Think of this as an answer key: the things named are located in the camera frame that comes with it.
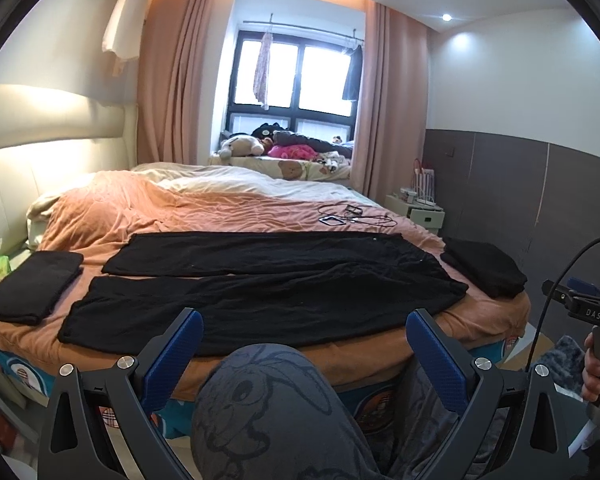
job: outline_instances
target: silver bolt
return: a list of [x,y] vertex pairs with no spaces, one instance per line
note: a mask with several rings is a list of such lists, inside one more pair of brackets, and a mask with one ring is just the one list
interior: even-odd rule
[[544,365],[536,365],[536,374],[541,377],[547,377],[549,375],[549,368]]
[[60,375],[62,375],[62,377],[67,377],[67,375],[69,375],[73,371],[74,371],[74,366],[70,365],[69,363],[62,365],[60,367]]
[[118,359],[118,368],[131,368],[134,365],[135,359],[133,359],[130,355],[125,355]]
[[480,370],[490,370],[491,369],[491,361],[489,361],[486,357],[478,357],[475,360],[475,365],[480,368]]

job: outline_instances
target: bed headboard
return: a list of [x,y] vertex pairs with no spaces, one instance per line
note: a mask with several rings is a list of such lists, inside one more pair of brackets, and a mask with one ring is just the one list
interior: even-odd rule
[[44,192],[80,174],[136,164],[136,104],[0,85],[0,238],[8,253],[27,237],[25,214]]

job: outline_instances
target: hanging rod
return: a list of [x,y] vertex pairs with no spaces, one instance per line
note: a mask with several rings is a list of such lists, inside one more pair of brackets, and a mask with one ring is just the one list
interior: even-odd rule
[[305,27],[304,25],[293,25],[291,23],[277,23],[277,22],[256,22],[253,20],[244,20],[245,25],[277,25],[278,27],[290,27],[290,28],[301,28],[302,30],[312,30],[314,32],[323,32],[325,34],[331,34],[332,36],[339,36],[341,38],[347,38],[348,40],[356,40],[365,43],[365,40],[356,38],[355,36],[348,36],[347,34],[340,34],[339,32],[332,32],[331,30],[325,30],[323,28]]

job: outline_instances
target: gray pants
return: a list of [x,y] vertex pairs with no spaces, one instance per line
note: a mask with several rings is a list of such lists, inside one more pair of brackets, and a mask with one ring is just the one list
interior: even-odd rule
[[[204,480],[412,480],[456,421],[415,360],[405,370],[391,428],[370,444],[314,365],[287,346],[241,348],[209,375],[192,422]],[[496,444],[499,410],[466,478],[477,478]]]

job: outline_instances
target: black window frame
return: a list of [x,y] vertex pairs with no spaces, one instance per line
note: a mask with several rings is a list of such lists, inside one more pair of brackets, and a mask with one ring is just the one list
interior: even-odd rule
[[304,110],[300,108],[300,87],[302,77],[302,62],[304,61],[304,49],[308,46],[317,46],[329,50],[342,52],[345,47],[340,44],[328,43],[327,41],[310,40],[309,38],[300,38],[299,36],[289,36],[287,34],[274,34],[274,43],[292,44],[298,47],[298,58],[296,59],[296,76],[294,77],[294,87],[291,94],[291,104],[289,108],[279,106],[269,106],[269,110],[263,110],[261,105],[243,105],[235,103],[235,90],[238,79],[238,66],[240,65],[240,56],[242,55],[242,45],[244,41],[261,41],[262,32],[253,32],[251,30],[240,30],[235,45],[234,65],[231,72],[229,83],[229,99],[226,109],[225,128],[230,129],[232,114],[259,115],[261,117],[271,116],[274,118],[288,118],[289,129],[296,132],[298,130],[298,120],[318,121],[321,123],[336,124],[349,127],[349,134],[346,140],[353,140],[356,130],[356,116],[358,114],[358,101],[351,102],[351,115],[349,117],[327,112],[317,112],[315,110]]

